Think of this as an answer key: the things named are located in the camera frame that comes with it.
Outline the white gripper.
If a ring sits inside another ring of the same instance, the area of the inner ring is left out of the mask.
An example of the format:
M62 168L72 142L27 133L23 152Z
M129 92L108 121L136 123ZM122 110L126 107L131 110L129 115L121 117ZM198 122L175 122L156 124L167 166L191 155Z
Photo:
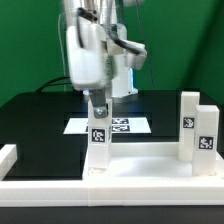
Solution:
M89 111L96 119L108 116L106 93L113 79L127 81L123 91L130 87L129 70L140 70L147 57L144 44L128 41L127 29L116 24L77 23L66 30L69 76L74 89L89 90Z

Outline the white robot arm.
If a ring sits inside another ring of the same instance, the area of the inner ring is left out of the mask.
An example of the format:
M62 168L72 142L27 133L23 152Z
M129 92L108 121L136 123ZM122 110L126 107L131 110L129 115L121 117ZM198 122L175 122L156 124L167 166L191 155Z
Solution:
M138 92L133 72L143 67L147 50L127 39L122 11L143 0L61 1L72 86L89 94L95 118L105 118L108 98L123 100Z

